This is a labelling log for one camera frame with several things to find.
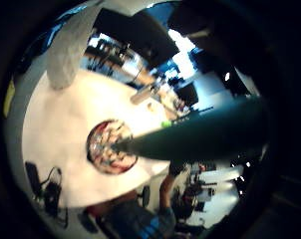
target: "wall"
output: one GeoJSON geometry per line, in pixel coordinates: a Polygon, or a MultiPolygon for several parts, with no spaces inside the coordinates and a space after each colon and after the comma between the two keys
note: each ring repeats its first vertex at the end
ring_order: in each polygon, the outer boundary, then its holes
{"type": "Polygon", "coordinates": [[[231,92],[225,88],[215,72],[208,72],[206,74],[197,72],[191,79],[193,80],[199,99],[199,102],[193,106],[195,109],[218,108],[225,102],[232,101],[231,92]]]}

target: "table surface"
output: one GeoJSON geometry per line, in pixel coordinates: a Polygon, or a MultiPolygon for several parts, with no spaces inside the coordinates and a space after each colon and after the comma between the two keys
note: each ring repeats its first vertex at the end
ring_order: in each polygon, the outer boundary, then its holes
{"type": "Polygon", "coordinates": [[[167,161],[140,158],[120,175],[98,172],[87,160],[86,140],[99,122],[119,119],[134,135],[160,129],[163,106],[148,99],[130,102],[136,90],[103,75],[79,70],[66,89],[54,91],[44,73],[26,111],[22,134],[24,161],[34,162],[44,180],[53,166],[62,169],[61,206],[82,207],[113,199],[163,171],[167,161]]]}

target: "person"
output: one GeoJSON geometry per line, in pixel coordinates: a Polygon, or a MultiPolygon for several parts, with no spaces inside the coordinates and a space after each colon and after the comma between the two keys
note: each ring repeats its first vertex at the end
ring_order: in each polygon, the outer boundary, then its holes
{"type": "Polygon", "coordinates": [[[135,190],[113,200],[91,205],[84,214],[96,218],[98,224],[104,221],[103,224],[108,224],[119,238],[169,238],[173,235],[176,223],[170,205],[170,192],[183,169],[183,165],[170,164],[168,175],[159,189],[158,214],[152,214],[139,205],[135,190]]]}

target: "ceiling light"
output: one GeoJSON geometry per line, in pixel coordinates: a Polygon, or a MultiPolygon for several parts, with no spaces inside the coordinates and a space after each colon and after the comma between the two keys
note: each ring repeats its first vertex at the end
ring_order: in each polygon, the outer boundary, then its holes
{"type": "Polygon", "coordinates": [[[226,73],[226,75],[224,76],[224,79],[225,79],[226,81],[228,81],[228,80],[230,79],[230,73],[226,73]]]}

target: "person's arm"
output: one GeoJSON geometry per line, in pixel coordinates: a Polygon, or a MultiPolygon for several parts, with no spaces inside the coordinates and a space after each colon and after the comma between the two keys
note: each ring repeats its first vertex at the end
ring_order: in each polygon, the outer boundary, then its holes
{"type": "Polygon", "coordinates": [[[159,190],[159,207],[160,209],[170,208],[170,192],[175,180],[175,176],[169,174],[163,180],[159,190]]]}

